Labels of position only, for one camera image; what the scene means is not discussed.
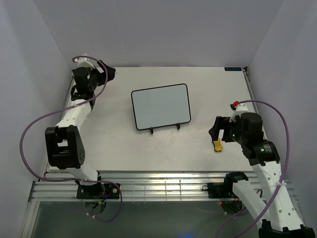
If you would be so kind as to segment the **yellow whiteboard eraser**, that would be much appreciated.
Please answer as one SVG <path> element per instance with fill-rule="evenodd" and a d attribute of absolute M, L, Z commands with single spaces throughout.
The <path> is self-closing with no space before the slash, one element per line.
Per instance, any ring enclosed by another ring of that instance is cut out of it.
<path fill-rule="evenodd" d="M 216 141 L 213 141 L 213 146 L 216 152 L 221 152 L 223 150 L 220 138 L 218 138 Z"/>

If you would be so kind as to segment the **small black-framed whiteboard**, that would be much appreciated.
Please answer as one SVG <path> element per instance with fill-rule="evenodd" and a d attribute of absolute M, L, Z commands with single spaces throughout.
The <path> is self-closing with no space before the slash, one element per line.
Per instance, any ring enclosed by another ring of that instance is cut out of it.
<path fill-rule="evenodd" d="M 131 101 L 137 130 L 176 126 L 191 121 L 188 86 L 185 83 L 134 90 Z"/>

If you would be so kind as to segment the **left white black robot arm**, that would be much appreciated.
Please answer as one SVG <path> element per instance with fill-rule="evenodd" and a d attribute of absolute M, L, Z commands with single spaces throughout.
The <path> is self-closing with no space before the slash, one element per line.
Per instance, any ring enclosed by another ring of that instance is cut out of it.
<path fill-rule="evenodd" d="M 86 152 L 80 136 L 80 128 L 96 103 L 95 90 L 105 86 L 115 77 L 115 68 L 102 60 L 94 66 L 89 58 L 77 58 L 72 70 L 74 84 L 70 91 L 70 108 L 60 122 L 45 130 L 49 165 L 66 170 L 75 177 L 77 184 L 88 188 L 94 198 L 105 193 L 99 172 L 85 163 Z"/>

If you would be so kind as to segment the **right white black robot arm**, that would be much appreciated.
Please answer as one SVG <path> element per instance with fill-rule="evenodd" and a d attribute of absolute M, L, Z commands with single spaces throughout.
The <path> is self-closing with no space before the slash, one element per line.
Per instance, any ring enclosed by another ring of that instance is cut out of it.
<path fill-rule="evenodd" d="M 218 116 L 209 134 L 215 146 L 237 142 L 260 182 L 264 199 L 251 188 L 243 172 L 228 173 L 224 192 L 237 196 L 250 212 L 261 238 L 314 238 L 314 230 L 304 225 L 290 199 L 282 177 L 280 157 L 275 145 L 264 138 L 263 121 L 256 113 L 245 112 L 229 117 Z"/>

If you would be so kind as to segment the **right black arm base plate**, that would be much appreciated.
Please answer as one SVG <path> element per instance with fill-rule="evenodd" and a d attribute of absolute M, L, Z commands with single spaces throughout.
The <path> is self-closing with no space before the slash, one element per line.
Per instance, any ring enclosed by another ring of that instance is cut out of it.
<path fill-rule="evenodd" d="M 210 199 L 235 197 L 223 182 L 209 182 L 202 186 L 202 191 L 206 191 Z"/>

